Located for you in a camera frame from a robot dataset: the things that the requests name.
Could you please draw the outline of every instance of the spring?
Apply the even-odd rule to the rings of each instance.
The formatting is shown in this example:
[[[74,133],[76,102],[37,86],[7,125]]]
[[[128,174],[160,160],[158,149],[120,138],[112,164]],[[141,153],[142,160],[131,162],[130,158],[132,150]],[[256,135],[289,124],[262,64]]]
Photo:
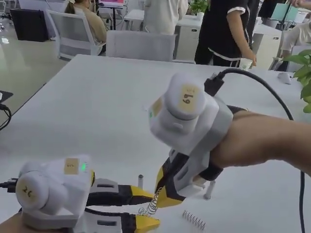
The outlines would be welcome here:
[[[156,213],[156,211],[157,211],[157,207],[156,207],[157,199],[159,197],[161,190],[162,190],[162,188],[159,188],[157,190],[157,192],[155,193],[154,197],[152,198],[151,202],[148,204],[146,209],[143,207],[139,208],[138,214],[144,215],[144,216],[150,216],[150,215],[154,215]]]
[[[183,218],[186,219],[188,222],[192,223],[198,229],[202,231],[204,230],[206,223],[198,217],[194,216],[192,213],[188,212],[187,210],[183,212]]]

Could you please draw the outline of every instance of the desk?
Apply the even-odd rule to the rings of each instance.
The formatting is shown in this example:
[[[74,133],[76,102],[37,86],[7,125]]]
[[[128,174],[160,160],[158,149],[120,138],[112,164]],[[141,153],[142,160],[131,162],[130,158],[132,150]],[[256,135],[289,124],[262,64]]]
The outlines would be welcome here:
[[[158,169],[169,148],[149,131],[149,106],[165,92],[171,76],[186,72],[202,82],[222,67],[126,60],[77,55],[31,98],[0,134],[1,178],[16,177],[29,160],[47,161],[87,153],[96,177],[137,185],[144,175],[145,189],[154,189]],[[282,84],[277,72],[255,69],[284,98],[294,117],[305,121],[301,86]],[[286,117],[274,97],[247,77],[225,77],[220,96],[227,104]],[[305,222],[311,229],[311,182],[306,178]],[[219,176],[213,197],[188,198],[182,205],[159,209],[159,233],[189,233],[181,218],[186,209],[207,223],[212,233],[298,233],[299,171],[282,162],[229,168]],[[0,189],[0,220],[19,209],[14,195]],[[131,211],[129,208],[98,207]]]
[[[112,9],[112,20],[113,20],[113,30],[116,29],[116,9],[123,9],[123,1],[108,1],[100,0],[98,8],[109,8]]]
[[[143,21],[144,20],[145,12],[143,10],[132,10],[130,11],[125,17],[124,21],[126,22],[126,29],[131,29],[131,25],[133,21]],[[194,27],[194,28],[201,28],[202,22],[196,20],[196,16],[184,16],[180,21],[177,22],[177,26],[180,27]]]

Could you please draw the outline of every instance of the black t-shirt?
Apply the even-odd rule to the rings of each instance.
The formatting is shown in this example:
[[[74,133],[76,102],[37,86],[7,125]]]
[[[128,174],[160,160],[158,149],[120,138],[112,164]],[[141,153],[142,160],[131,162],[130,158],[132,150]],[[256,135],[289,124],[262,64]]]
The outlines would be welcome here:
[[[199,36],[200,46],[207,46],[214,54],[226,60],[238,60],[241,52],[235,43],[227,14],[240,10],[244,35],[249,45],[258,13],[259,0],[211,0],[210,9],[206,9]]]

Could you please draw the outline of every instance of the wrist strap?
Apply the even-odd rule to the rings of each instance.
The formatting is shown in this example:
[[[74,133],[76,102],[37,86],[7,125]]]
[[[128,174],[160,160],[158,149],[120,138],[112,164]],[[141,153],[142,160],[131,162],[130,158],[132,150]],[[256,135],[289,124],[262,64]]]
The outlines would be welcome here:
[[[228,105],[228,108],[232,112],[232,114],[236,114],[239,111],[247,111],[246,109],[235,107],[235,106],[230,106]],[[213,181],[215,180],[220,173],[223,171],[223,168],[217,167],[212,163],[211,160],[209,160],[208,168],[202,171],[199,176],[201,176],[203,179],[207,181]]]

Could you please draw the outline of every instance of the potted plant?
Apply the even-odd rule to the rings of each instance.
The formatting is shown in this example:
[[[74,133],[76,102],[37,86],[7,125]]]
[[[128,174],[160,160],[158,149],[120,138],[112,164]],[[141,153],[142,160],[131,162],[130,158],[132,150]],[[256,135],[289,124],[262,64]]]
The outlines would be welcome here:
[[[311,113],[311,50],[301,51],[298,55],[291,55],[283,60],[302,65],[293,78],[297,78],[303,86],[300,98],[307,103],[303,109],[304,113]]]
[[[210,0],[192,0],[190,8],[193,14],[197,15],[198,20],[202,20],[204,12],[210,6]]]

